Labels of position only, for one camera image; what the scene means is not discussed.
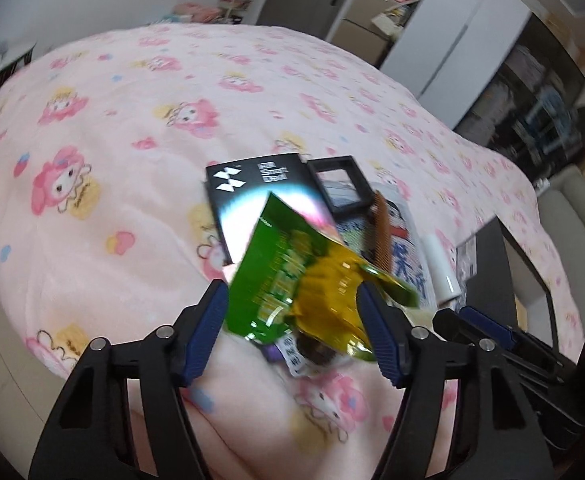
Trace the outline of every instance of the brown comb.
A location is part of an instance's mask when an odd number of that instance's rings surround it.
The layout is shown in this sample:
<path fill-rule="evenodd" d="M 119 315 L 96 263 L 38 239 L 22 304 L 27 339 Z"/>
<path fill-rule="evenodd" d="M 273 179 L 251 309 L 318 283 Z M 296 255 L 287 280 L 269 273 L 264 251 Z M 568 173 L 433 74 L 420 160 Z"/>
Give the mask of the brown comb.
<path fill-rule="evenodd" d="M 390 217 L 387 212 L 386 199 L 377 191 L 374 196 L 375 217 L 375 257 L 374 264 L 387 273 L 392 272 L 390 258 Z"/>

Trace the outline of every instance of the gray sofa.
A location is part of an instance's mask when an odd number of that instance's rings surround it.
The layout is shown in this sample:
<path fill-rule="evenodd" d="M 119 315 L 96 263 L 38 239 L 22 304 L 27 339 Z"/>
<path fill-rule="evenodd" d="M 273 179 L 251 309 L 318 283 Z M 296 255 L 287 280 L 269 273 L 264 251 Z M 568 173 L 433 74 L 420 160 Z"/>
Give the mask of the gray sofa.
<path fill-rule="evenodd" d="M 541 225 L 559 252 L 585 331 L 585 178 L 568 166 L 538 198 Z"/>

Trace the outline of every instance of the white logo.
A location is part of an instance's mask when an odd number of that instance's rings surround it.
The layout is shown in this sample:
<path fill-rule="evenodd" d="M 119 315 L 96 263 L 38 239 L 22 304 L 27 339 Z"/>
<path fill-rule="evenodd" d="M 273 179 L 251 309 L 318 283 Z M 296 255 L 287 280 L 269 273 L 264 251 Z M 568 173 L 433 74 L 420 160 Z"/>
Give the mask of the white logo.
<path fill-rule="evenodd" d="M 237 168 L 224 168 L 226 171 L 218 171 L 213 176 L 217 178 L 224 178 L 228 182 L 224 182 L 223 184 L 219 184 L 217 189 L 221 189 L 222 191 L 232 191 L 234 192 L 236 187 L 241 187 L 245 182 L 242 180 L 235 180 L 233 178 L 234 175 L 237 173 L 241 173 L 241 170 L 237 170 Z"/>

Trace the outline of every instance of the book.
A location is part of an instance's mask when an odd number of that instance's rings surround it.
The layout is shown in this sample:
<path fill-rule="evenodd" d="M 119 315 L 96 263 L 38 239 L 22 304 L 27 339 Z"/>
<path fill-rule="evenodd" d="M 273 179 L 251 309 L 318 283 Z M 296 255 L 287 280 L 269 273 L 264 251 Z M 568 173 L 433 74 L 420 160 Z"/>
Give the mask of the book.
<path fill-rule="evenodd" d="M 239 263 L 272 192 L 316 229 L 338 238 L 335 222 L 297 153 L 257 156 L 206 168 L 210 206 L 226 253 Z"/>

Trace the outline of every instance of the white cylinder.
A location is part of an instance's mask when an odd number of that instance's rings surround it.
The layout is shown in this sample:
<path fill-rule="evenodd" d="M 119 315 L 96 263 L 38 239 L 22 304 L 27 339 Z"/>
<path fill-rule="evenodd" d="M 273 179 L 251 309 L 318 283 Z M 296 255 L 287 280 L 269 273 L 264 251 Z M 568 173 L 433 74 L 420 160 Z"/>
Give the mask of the white cylinder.
<path fill-rule="evenodd" d="M 421 238 L 421 245 L 430 269 L 437 305 L 458 298 L 461 295 L 461 287 L 439 237 L 434 233 L 426 235 Z"/>

